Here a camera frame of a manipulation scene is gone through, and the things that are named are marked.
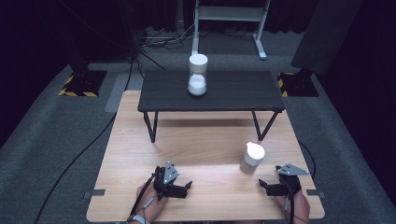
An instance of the white lid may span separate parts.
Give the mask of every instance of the white lid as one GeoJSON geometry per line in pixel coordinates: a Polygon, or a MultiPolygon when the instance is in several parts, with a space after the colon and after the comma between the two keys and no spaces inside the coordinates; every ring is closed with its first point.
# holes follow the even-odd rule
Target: white lid
{"type": "Polygon", "coordinates": [[[204,54],[192,54],[190,56],[190,63],[195,65],[204,65],[207,63],[207,57],[204,54]]]}
{"type": "Polygon", "coordinates": [[[190,70],[202,74],[207,68],[207,57],[204,54],[192,54],[190,56],[190,70]]]}
{"type": "Polygon", "coordinates": [[[258,165],[265,156],[265,150],[261,145],[251,142],[247,143],[247,152],[245,153],[245,161],[250,165],[258,165]]]}

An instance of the white container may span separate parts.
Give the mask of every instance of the white container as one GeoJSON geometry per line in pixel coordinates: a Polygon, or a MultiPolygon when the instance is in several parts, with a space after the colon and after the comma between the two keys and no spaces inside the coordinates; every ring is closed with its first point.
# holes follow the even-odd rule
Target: white container
{"type": "Polygon", "coordinates": [[[204,54],[190,56],[190,77],[187,89],[194,96],[200,96],[206,92],[206,69],[207,57],[204,54]]]}
{"type": "Polygon", "coordinates": [[[241,170],[247,175],[253,174],[264,156],[265,150],[262,146],[248,142],[247,151],[240,164],[241,170]]]}

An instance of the metal stand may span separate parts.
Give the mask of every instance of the metal stand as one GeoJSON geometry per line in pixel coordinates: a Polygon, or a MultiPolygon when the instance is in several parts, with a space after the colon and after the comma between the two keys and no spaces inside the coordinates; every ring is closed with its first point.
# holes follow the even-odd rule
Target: metal stand
{"type": "Polygon", "coordinates": [[[256,45],[259,57],[263,60],[267,58],[264,48],[262,47],[262,29],[268,14],[268,8],[271,0],[265,2],[263,8],[258,7],[200,7],[199,0],[195,1],[194,10],[194,38],[192,40],[191,54],[198,53],[199,46],[199,20],[210,21],[259,21],[257,34],[253,34],[253,40],[256,45]]]}

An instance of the black backdrop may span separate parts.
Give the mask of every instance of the black backdrop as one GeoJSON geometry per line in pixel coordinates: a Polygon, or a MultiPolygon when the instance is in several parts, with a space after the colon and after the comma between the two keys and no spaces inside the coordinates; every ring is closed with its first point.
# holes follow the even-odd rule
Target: black backdrop
{"type": "Polygon", "coordinates": [[[390,0],[363,0],[330,71],[319,78],[362,155],[396,205],[393,9],[394,2],[390,0]]]}
{"type": "Polygon", "coordinates": [[[63,0],[81,20],[124,47],[104,40],[73,15],[60,1],[63,23],[46,17],[47,0],[0,2],[0,147],[7,141],[36,97],[68,65],[67,56],[54,30],[68,26],[78,54],[95,61],[127,52],[127,41],[118,1],[63,0]]]}

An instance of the cable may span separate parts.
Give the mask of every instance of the cable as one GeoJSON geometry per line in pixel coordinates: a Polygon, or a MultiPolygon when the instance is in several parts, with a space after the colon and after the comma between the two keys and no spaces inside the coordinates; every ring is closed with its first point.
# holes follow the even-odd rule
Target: cable
{"type": "Polygon", "coordinates": [[[145,76],[143,75],[143,72],[142,72],[143,64],[137,58],[135,58],[135,60],[137,61],[137,70],[139,70],[140,76],[143,79],[145,79],[145,76]]]}
{"type": "Polygon", "coordinates": [[[157,62],[155,62],[153,59],[151,59],[143,50],[140,50],[140,52],[145,56],[146,58],[150,59],[152,62],[157,64],[159,67],[161,67],[162,70],[166,70],[164,67],[160,66],[157,62]]]}
{"type": "Polygon", "coordinates": [[[116,43],[110,39],[108,39],[107,37],[105,37],[104,35],[102,35],[101,33],[99,33],[97,30],[95,30],[93,27],[91,27],[87,22],[85,22],[75,11],[73,11],[73,9],[71,9],[67,4],[65,4],[62,0],[58,0],[65,8],[67,8],[67,10],[69,10],[75,17],[77,17],[85,26],[87,26],[91,31],[93,31],[94,33],[96,33],[97,35],[99,35],[101,38],[103,38],[105,41],[118,46],[122,49],[129,49],[128,47],[125,47],[119,43],[116,43]]]}
{"type": "Polygon", "coordinates": [[[309,224],[309,222],[307,222],[306,220],[303,220],[303,219],[300,218],[300,217],[294,216],[294,218],[299,219],[299,220],[301,220],[302,222],[304,222],[304,223],[306,223],[306,224],[309,224]]]}
{"type": "Polygon", "coordinates": [[[290,194],[290,218],[289,218],[289,224],[293,224],[294,221],[294,196],[293,193],[291,192],[291,188],[288,185],[289,189],[289,194],[290,194]]]}
{"type": "Polygon", "coordinates": [[[166,47],[166,46],[163,46],[164,48],[166,48],[166,49],[180,49],[180,48],[183,48],[184,47],[184,44],[183,44],[183,41],[179,38],[178,39],[178,42],[176,42],[175,44],[171,44],[171,45],[176,45],[176,44],[180,44],[179,46],[177,46],[177,47],[174,47],[174,48],[168,48],[168,47],[166,47]]]}
{"type": "MultiPolygon", "coordinates": [[[[157,194],[157,195],[155,195],[154,197],[151,197],[150,199],[148,199],[148,201],[143,205],[143,207],[136,211],[136,213],[139,212],[140,210],[143,211],[143,219],[145,219],[145,223],[146,223],[146,224],[148,223],[148,222],[147,222],[147,219],[146,219],[146,208],[148,208],[149,205],[151,205],[152,201],[154,201],[154,198],[158,197],[158,195],[160,195],[160,194],[157,194]]],[[[131,214],[131,215],[128,217],[127,222],[130,222],[131,218],[133,218],[134,215],[135,215],[135,214],[131,214]]]]}
{"type": "Polygon", "coordinates": [[[313,163],[313,165],[314,165],[314,171],[312,172],[312,180],[314,180],[315,179],[315,174],[316,174],[316,172],[317,172],[317,164],[316,164],[316,162],[315,162],[315,159],[314,159],[314,157],[312,156],[312,153],[311,153],[311,151],[308,149],[308,147],[306,147],[302,142],[300,142],[300,140],[298,140],[298,143],[301,145],[301,146],[303,146],[303,148],[305,148],[305,150],[308,152],[308,154],[309,154],[309,157],[311,157],[311,160],[312,160],[312,163],[313,163]]]}
{"type": "Polygon", "coordinates": [[[38,220],[40,219],[41,214],[43,213],[44,207],[46,206],[50,195],[52,194],[52,192],[56,189],[56,187],[58,186],[59,182],[61,181],[61,179],[64,177],[64,175],[66,174],[66,172],[70,169],[70,167],[76,162],[76,160],[97,140],[99,139],[100,136],[102,136],[102,134],[105,132],[105,130],[108,128],[108,126],[110,126],[110,124],[113,122],[114,118],[116,117],[116,114],[114,114],[114,116],[111,118],[110,122],[106,125],[106,127],[80,152],[78,153],[78,155],[72,160],[72,162],[69,163],[69,165],[66,167],[66,169],[64,169],[64,171],[61,173],[61,175],[59,176],[59,178],[56,180],[55,184],[52,186],[52,188],[50,189],[49,193],[47,194],[46,199],[44,200],[43,204],[41,205],[41,208],[35,218],[35,223],[38,223],[38,220]]]}
{"type": "Polygon", "coordinates": [[[146,182],[146,184],[143,186],[142,190],[139,193],[139,196],[137,196],[136,198],[136,202],[134,202],[134,207],[131,210],[130,216],[134,215],[137,211],[137,206],[139,205],[140,201],[142,200],[143,195],[146,192],[146,189],[149,187],[149,184],[152,181],[152,178],[154,178],[161,170],[155,172],[154,174],[151,174],[151,177],[148,179],[148,181],[146,182]]]}
{"type": "Polygon", "coordinates": [[[173,37],[157,37],[158,35],[162,34],[163,31],[164,31],[164,29],[161,29],[160,31],[158,31],[158,33],[157,33],[156,35],[148,36],[148,37],[143,37],[143,38],[144,38],[144,39],[147,39],[146,42],[150,42],[151,39],[156,39],[156,38],[162,38],[162,39],[164,39],[164,38],[173,38],[173,37]]]}
{"type": "Polygon", "coordinates": [[[185,38],[187,38],[187,37],[185,37],[185,35],[187,35],[187,33],[189,32],[189,30],[190,30],[193,26],[194,26],[194,24],[191,25],[182,35],[179,35],[179,36],[174,36],[174,37],[157,37],[157,38],[164,38],[164,39],[167,39],[167,40],[164,40],[164,41],[156,41],[156,42],[153,42],[153,43],[147,43],[147,44],[144,44],[144,45],[142,46],[142,48],[144,48],[144,47],[149,47],[149,48],[158,49],[158,48],[165,47],[165,45],[172,45],[172,44],[171,44],[172,42],[177,42],[177,44],[182,43],[182,41],[183,41],[185,38]]]}
{"type": "MultiPolygon", "coordinates": [[[[125,85],[124,90],[126,91],[129,85],[129,82],[131,80],[131,74],[132,74],[132,67],[134,65],[134,61],[131,62],[131,67],[129,69],[129,77],[128,77],[128,81],[125,85]]],[[[52,192],[56,189],[56,187],[58,186],[59,182],[61,181],[61,179],[64,177],[64,175],[66,174],[66,172],[70,169],[70,167],[72,167],[72,165],[76,162],[76,160],[79,159],[79,157],[88,150],[88,148],[94,143],[96,142],[99,137],[102,136],[102,134],[105,132],[105,130],[107,130],[107,128],[110,126],[110,124],[114,121],[114,119],[116,118],[117,112],[113,115],[113,117],[111,118],[111,120],[107,123],[107,125],[105,126],[105,128],[86,146],[84,147],[84,149],[82,149],[77,156],[69,163],[69,165],[64,169],[64,171],[61,173],[61,175],[58,177],[58,179],[56,180],[55,184],[52,186],[52,188],[50,189],[49,193],[47,194],[46,199],[44,200],[44,202],[41,204],[40,210],[38,211],[37,216],[35,217],[35,224],[38,223],[38,220],[41,217],[41,214],[44,211],[44,208],[48,202],[48,200],[50,199],[50,196],[52,194],[52,192]]]]}

